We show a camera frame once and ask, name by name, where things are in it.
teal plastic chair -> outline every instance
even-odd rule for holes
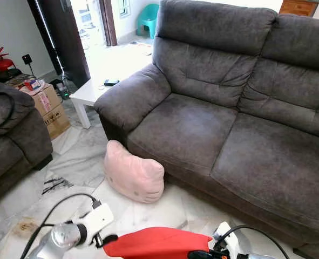
[[[149,4],[147,7],[143,9],[143,11],[138,17],[137,35],[141,35],[142,26],[147,26],[150,31],[150,38],[154,38],[158,9],[159,5],[157,4]]]

sofa backrest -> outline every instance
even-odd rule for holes
[[[277,16],[238,108],[319,136],[318,19]]]
[[[235,107],[275,17],[264,8],[163,0],[153,62],[172,92]]]

pink cushion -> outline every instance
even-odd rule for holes
[[[153,159],[132,155],[116,140],[106,146],[104,172],[109,184],[132,200],[154,202],[164,190],[164,168]]]

red cloth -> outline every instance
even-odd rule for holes
[[[104,246],[109,256],[124,259],[187,259],[188,252],[208,250],[211,237],[175,228],[145,228]]]

wooden cabinet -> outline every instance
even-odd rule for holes
[[[295,15],[313,16],[317,2],[302,0],[284,0],[279,13],[293,13]]]

